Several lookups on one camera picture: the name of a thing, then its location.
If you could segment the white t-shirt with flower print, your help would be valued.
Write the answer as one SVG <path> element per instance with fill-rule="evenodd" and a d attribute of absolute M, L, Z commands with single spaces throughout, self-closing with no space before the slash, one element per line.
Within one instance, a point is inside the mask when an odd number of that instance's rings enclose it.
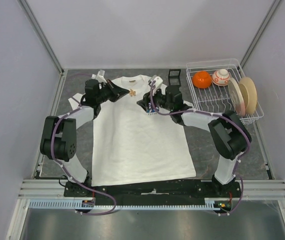
<path fill-rule="evenodd" d="M 113 83 L 136 91 L 102 103 L 92 121 L 92 185 L 113 186 L 196 176 L 183 126 L 169 115 L 143 110 L 137 101 L 150 91 L 150 77 L 119 77 Z"/>

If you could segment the small beige brooch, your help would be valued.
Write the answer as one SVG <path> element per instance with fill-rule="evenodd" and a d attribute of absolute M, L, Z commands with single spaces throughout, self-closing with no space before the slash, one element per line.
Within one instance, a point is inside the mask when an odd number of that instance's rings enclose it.
<path fill-rule="evenodd" d="M 136 94 L 136 91 L 135 91 L 135 90 L 130 89 L 130 90 L 129 90 L 129 95 L 130 95 L 131 97 L 134 97 L 134 96 L 136 96 L 137 94 Z"/>

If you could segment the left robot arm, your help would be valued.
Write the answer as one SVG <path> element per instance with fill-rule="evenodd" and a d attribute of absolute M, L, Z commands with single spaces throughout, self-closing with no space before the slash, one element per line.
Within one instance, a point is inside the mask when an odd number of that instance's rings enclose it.
<path fill-rule="evenodd" d="M 102 103 L 114 103 L 130 93 L 109 79 L 103 82 L 89 79 L 85 82 L 84 91 L 79 100 L 72 98 L 76 102 L 74 110 L 45 118 L 40 141 L 40 153 L 59 165 L 67 179 L 76 183 L 74 189 L 82 197 L 90 195 L 93 188 L 86 181 L 88 171 L 76 156 L 77 129 L 97 118 Z"/>

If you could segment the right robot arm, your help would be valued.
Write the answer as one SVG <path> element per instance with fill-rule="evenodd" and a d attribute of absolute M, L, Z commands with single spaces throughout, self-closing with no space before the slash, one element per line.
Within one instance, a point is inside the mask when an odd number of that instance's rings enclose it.
<path fill-rule="evenodd" d="M 223 197 L 229 192 L 236 179 L 236 168 L 250 150 L 252 141 L 236 112 L 228 110 L 217 114 L 197 110 L 184 102 L 176 85 L 166 87 L 165 93 L 152 86 L 137 104 L 143 110 L 152 109 L 162 116 L 170 116 L 176 124 L 208 131 L 219 153 L 218 166 L 212 176 L 212 193 Z M 169 112 L 161 113 L 160 109 Z"/>

